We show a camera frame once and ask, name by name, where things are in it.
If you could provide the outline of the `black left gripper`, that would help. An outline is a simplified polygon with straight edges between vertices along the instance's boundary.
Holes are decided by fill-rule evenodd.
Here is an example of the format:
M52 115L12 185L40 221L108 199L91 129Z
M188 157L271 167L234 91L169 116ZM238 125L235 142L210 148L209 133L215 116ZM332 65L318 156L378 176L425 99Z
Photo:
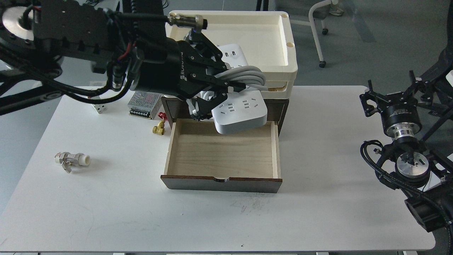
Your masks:
M166 94L180 100L191 98L194 120L211 118L211 111L227 100L229 88L233 92L246 88L244 82L228 76L189 76L184 59L187 55L191 63L212 69L214 75L228 69L222 60L222 51L202 32L189 31L185 41L165 38L161 42L146 42L142 39L136 47L141 65L130 90Z

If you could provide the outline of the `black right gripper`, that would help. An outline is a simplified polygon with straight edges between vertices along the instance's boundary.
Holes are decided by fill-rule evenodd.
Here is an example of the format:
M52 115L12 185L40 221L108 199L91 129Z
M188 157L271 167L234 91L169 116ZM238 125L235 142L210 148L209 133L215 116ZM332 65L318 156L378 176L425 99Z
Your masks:
M368 80L368 89L359 96L365 116L371 117L380 113L384 134L391 138L414 136L421 130L418 100L414 98L417 92L423 94L420 97L422 103L432 103L434 99L434 91L429 81L416 78L412 70L409 71L409 78L411 85L403 93L384 96L375 92L372 81Z

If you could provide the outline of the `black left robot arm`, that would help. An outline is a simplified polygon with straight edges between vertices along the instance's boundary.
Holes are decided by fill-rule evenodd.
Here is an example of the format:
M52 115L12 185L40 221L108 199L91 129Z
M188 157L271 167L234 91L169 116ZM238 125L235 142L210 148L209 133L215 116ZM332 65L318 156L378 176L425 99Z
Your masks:
M2 0L1 115L67 95L112 103L129 90L188 101L196 120L246 85L220 77L221 51L202 34L202 16L169 15L160 0L123 0L115 10L76 0ZM63 57L90 61L106 74L96 90L56 80Z

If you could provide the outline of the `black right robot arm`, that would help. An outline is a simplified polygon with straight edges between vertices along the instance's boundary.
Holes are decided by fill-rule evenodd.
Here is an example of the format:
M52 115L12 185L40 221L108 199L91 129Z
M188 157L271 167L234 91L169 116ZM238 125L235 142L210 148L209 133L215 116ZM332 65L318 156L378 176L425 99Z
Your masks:
M452 231L452 160L426 146L427 139L452 120L452 46L411 85L387 95L368 89L360 95L364 114L380 114L383 132L392 139L364 141L361 155L385 186L401 190L406 207L427 231Z

